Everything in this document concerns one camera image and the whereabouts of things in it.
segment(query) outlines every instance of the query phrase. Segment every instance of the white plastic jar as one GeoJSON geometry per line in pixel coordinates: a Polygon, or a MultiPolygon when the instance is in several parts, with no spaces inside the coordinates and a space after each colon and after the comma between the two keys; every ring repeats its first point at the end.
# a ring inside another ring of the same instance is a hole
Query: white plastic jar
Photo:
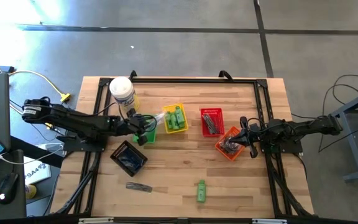
{"type": "Polygon", "coordinates": [[[110,92],[121,108],[129,111],[131,108],[139,109],[140,103],[136,96],[134,86],[127,77],[117,77],[110,83],[110,92]]]}

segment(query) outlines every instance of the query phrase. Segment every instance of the black mouse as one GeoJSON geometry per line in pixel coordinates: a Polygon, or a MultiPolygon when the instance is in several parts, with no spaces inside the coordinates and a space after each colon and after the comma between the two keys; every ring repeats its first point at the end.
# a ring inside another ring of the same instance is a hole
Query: black mouse
{"type": "Polygon", "coordinates": [[[0,203],[9,204],[16,196],[16,182],[19,174],[7,174],[0,183],[0,203]]]}

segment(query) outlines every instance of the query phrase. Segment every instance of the wooden table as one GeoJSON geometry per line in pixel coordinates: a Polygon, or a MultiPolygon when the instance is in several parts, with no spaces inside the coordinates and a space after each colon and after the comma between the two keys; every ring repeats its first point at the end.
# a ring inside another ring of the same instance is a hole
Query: wooden table
{"type": "MultiPolygon", "coordinates": [[[[99,78],[84,77],[76,110],[93,112],[99,78]]],[[[274,117],[291,120],[283,79],[268,78],[267,81],[274,117]]],[[[134,86],[140,99],[140,113],[155,114],[161,112],[163,106],[183,103],[189,129],[166,134],[165,127],[160,125],[155,144],[133,144],[149,158],[133,178],[109,158],[123,140],[132,142],[132,135],[110,138],[102,153],[92,216],[273,217],[263,154],[259,152],[257,158],[251,159],[246,148],[234,162],[229,161],[214,148],[218,138],[204,138],[201,133],[202,108],[222,108],[225,131],[232,126],[239,128],[240,116],[257,117],[252,85],[135,83],[134,86]],[[201,179],[207,185],[205,203],[196,202],[196,188],[201,179]],[[128,181],[152,186],[153,192],[128,190],[125,188],[128,181]]],[[[109,114],[118,114],[117,107],[112,106],[109,114]]],[[[74,152],[64,160],[51,211],[61,208],[77,187],[83,157],[83,152],[74,152]]],[[[302,206],[313,213],[301,162],[292,154],[282,157],[289,189],[302,206]]],[[[284,211],[281,190],[277,189],[280,208],[284,211]]],[[[85,189],[83,207],[87,194],[85,189]]]]}

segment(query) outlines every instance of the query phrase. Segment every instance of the red plastic bin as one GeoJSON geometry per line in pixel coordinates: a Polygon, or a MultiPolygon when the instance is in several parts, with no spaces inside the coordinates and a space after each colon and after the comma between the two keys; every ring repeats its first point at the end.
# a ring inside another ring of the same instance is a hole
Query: red plastic bin
{"type": "Polygon", "coordinates": [[[224,157],[228,158],[230,161],[234,161],[236,159],[236,157],[245,149],[244,146],[240,146],[240,149],[233,155],[229,155],[224,153],[224,151],[222,150],[221,146],[219,145],[219,142],[222,141],[224,138],[226,138],[226,136],[231,135],[231,136],[235,136],[237,134],[240,133],[240,130],[238,130],[236,127],[231,127],[231,129],[215,144],[215,148],[221,152],[221,154],[224,155],[224,157]]]}
{"type": "Polygon", "coordinates": [[[224,125],[223,125],[223,114],[221,108],[205,108],[201,109],[201,124],[203,127],[203,136],[204,137],[213,137],[213,136],[221,136],[224,134],[224,125]],[[204,121],[203,115],[208,114],[214,124],[216,125],[216,129],[219,131],[219,134],[210,134],[208,131],[208,127],[206,122],[204,121]]]}

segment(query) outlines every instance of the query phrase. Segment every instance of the yellow basket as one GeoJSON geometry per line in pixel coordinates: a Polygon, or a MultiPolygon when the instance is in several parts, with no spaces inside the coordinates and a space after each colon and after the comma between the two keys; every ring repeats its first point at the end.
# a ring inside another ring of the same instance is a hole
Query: yellow basket
{"type": "Polygon", "coordinates": [[[185,112],[185,108],[183,107],[183,104],[182,103],[177,103],[175,105],[169,105],[169,106],[164,106],[162,109],[163,111],[165,112],[175,112],[176,110],[176,107],[179,106],[180,109],[182,110],[183,112],[183,117],[185,117],[185,127],[182,128],[182,129],[179,129],[179,130],[173,130],[173,129],[168,129],[168,125],[167,125],[167,120],[165,120],[165,130],[168,134],[172,134],[172,133],[178,133],[180,131],[186,131],[187,129],[189,129],[189,125],[187,124],[187,118],[186,118],[186,112],[185,112]]]}

